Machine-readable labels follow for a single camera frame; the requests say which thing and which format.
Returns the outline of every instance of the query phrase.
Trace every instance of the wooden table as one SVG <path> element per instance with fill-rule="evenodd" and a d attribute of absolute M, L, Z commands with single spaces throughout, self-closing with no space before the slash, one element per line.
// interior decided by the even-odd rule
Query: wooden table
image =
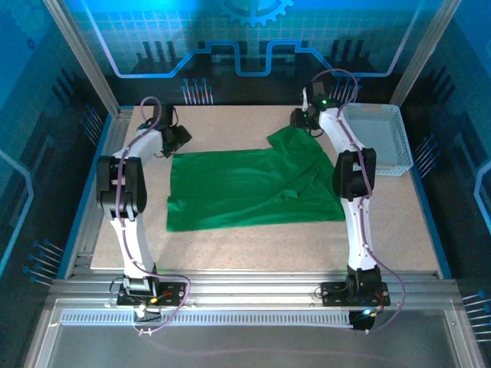
<path fill-rule="evenodd" d="M 288 125 L 294 107 L 177 107 L 180 123 L 193 139 L 180 153 L 269 148 L 266 137 Z M 153 108 L 146 107 L 147 116 Z M 143 122 L 133 111 L 126 143 Z M 318 138 L 333 163 L 329 138 Z M 167 232 L 171 159 L 152 158 L 143 169 L 148 191 L 144 223 L 150 252 L 159 269 L 267 271 L 346 270 L 348 234 L 345 222 L 310 222 Z M 437 260 L 411 175 L 377 176 L 371 198 L 371 231 L 375 254 L 395 270 L 436 271 Z M 104 219 L 92 268 L 121 269 L 116 234 Z"/>

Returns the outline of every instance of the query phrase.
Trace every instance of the green cloth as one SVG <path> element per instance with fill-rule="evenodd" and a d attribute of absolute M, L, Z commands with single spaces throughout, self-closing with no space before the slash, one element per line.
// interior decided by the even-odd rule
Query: green cloth
<path fill-rule="evenodd" d="M 334 167 L 317 141 L 291 126 L 268 141 L 264 150 L 174 155 L 167 230 L 343 221 Z"/>

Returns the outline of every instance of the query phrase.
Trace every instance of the gear logo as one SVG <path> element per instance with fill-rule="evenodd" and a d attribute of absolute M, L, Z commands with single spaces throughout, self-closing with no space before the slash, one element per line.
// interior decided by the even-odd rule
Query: gear logo
<path fill-rule="evenodd" d="M 276 17 L 285 15 L 285 8 L 292 5 L 292 0 L 218 0 L 218 6 L 230 21 L 238 21 L 240 25 L 250 24 L 251 27 L 276 21 Z"/>
<path fill-rule="evenodd" d="M 43 27 L 45 9 L 42 0 L 0 0 L 0 8 L 7 8 L 19 28 L 30 38 Z"/>

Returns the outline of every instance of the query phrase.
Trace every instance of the plastic crate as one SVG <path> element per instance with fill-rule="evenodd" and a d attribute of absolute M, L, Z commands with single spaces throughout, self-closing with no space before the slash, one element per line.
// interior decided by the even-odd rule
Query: plastic crate
<path fill-rule="evenodd" d="M 354 135 L 377 153 L 376 175 L 401 176 L 413 167 L 413 157 L 399 107 L 350 103 L 344 116 Z"/>

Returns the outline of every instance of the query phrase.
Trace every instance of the black mount plate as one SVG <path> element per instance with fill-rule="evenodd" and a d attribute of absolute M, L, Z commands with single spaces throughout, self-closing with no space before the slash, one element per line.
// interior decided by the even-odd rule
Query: black mount plate
<path fill-rule="evenodd" d="M 183 296 L 186 293 L 186 283 L 184 282 L 160 282 L 157 290 L 157 295 L 160 296 L 159 300 L 150 304 L 150 299 L 153 297 L 148 296 L 130 296 L 126 294 L 123 284 L 120 286 L 119 294 L 117 295 L 118 306 L 138 306 L 142 303 L 148 303 L 149 305 L 173 305 L 177 306 L 183 301 Z"/>
<path fill-rule="evenodd" d="M 386 291 L 384 306 L 390 305 L 390 295 L 387 284 L 381 283 L 377 290 L 380 296 Z M 323 282 L 321 284 L 322 305 L 324 307 L 376 307 L 381 304 L 373 293 L 358 293 L 352 297 L 346 288 L 345 282 Z"/>

